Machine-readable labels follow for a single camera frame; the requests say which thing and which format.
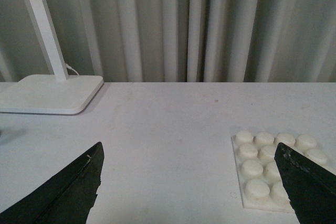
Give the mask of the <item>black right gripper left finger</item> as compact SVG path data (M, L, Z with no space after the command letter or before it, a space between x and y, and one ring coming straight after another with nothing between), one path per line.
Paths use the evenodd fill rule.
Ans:
M98 142L1 212L1 223L86 223L101 185L102 143Z

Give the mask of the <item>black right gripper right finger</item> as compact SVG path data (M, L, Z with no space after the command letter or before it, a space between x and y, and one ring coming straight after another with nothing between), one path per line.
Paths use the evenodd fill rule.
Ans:
M298 221L335 223L335 174L282 142L275 161Z

